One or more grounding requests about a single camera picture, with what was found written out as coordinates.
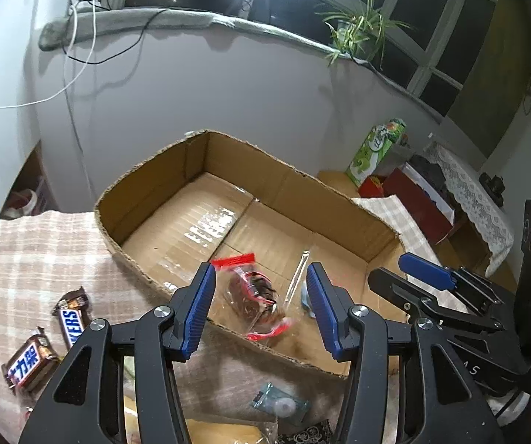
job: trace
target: potted plant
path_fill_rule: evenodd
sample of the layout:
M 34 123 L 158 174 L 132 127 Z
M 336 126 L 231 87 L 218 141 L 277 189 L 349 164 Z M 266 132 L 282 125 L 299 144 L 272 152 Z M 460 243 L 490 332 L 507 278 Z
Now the potted plant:
M 317 13 L 323 16 L 323 21 L 331 30 L 332 46 L 335 52 L 327 56 L 328 66 L 332 65 L 342 53 L 347 53 L 350 58 L 363 58 L 371 61 L 379 52 L 380 64 L 385 55 L 386 30 L 388 28 L 411 28 L 407 23 L 390 20 L 374 8 L 374 0 L 359 1 L 360 11 L 350 12 L 335 8 L 334 11 Z M 336 30 L 329 22 L 337 21 Z

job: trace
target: green package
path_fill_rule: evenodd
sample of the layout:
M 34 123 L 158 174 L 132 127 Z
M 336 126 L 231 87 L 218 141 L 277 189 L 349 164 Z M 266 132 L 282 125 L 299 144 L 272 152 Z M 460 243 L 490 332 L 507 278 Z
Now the green package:
M 405 123 L 400 118 L 393 118 L 386 124 L 372 128 L 346 169 L 346 174 L 356 187 L 360 187 L 362 182 L 372 175 L 389 148 L 405 133 L 405 128 Z

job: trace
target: snickers bar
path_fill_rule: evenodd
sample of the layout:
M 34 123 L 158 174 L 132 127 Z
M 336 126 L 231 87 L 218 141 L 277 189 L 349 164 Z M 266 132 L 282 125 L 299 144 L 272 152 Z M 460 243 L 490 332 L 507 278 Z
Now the snickers bar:
M 81 287 L 65 293 L 52 310 L 52 315 L 60 321 L 60 330 L 69 350 L 90 323 L 87 307 L 89 298 Z
M 44 329 L 38 327 L 13 357 L 0 368 L 10 389 L 15 385 L 32 391 L 58 364 L 60 359 L 52 349 Z

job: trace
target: window sill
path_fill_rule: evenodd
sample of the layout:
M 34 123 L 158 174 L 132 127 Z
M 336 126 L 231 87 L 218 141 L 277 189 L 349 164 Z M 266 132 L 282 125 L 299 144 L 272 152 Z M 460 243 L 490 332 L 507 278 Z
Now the window sill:
M 113 35 L 125 31 L 141 30 L 148 19 L 160 9 L 157 8 L 125 8 L 121 10 L 98 11 L 96 14 L 97 34 Z M 88 41 L 93 38 L 92 28 L 93 15 L 89 11 L 79 12 L 79 23 L 77 28 L 76 42 Z M 248 21 L 242 18 L 224 16 L 207 11 L 189 11 L 189 10 L 167 10 L 158 15 L 148 26 L 149 29 L 188 29 L 199 30 L 206 29 L 210 25 L 220 25 L 226 28 L 253 35 L 265 35 L 286 41 L 310 50 L 318 51 L 324 55 L 333 53 L 333 49 L 300 35 L 293 34 L 275 26 Z M 57 18 L 46 24 L 40 34 L 38 41 L 40 50 L 53 51 L 60 49 L 62 45 L 67 46 L 69 41 L 67 35 L 72 33 L 72 19 L 68 22 L 68 17 Z M 350 60 L 347 55 L 340 55 L 340 58 Z M 403 96 L 414 101 L 420 106 L 429 117 L 437 124 L 442 121 L 442 115 L 431 108 L 428 104 L 422 102 L 419 98 L 413 96 L 405 88 L 401 87 L 394 81 L 388 79 L 379 73 L 368 61 L 356 59 L 353 63 L 365 67 L 376 74 L 386 85 L 398 91 Z

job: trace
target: beige checkered cloth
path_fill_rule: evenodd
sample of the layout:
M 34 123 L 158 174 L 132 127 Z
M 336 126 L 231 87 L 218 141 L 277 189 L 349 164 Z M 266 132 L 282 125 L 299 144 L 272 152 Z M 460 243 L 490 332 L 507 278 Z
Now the beige checkered cloth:
M 437 262 L 397 197 L 358 203 L 396 229 L 407 250 Z M 92 213 L 46 212 L 12 222 L 0 221 L 0 365 L 37 326 L 44 327 L 56 351 L 64 353 L 59 324 L 50 312 L 65 292 L 81 285 L 90 298 L 90 314 L 113 324 L 137 319 L 161 303 L 114 261 Z M 339 378 L 264 356 L 211 327 L 204 330 L 191 360 L 176 364 L 176 376 L 186 413 L 247 420 L 263 420 L 263 414 L 249 407 L 248 402 L 267 381 L 311 401 L 308 423 L 329 418 L 334 424 L 344 391 Z M 395 440 L 397 391 L 393 383 L 386 425 L 389 440 Z M 10 443 L 19 439 L 20 416 L 19 404 L 0 370 L 0 432 Z M 281 432 L 292 430 L 280 426 Z

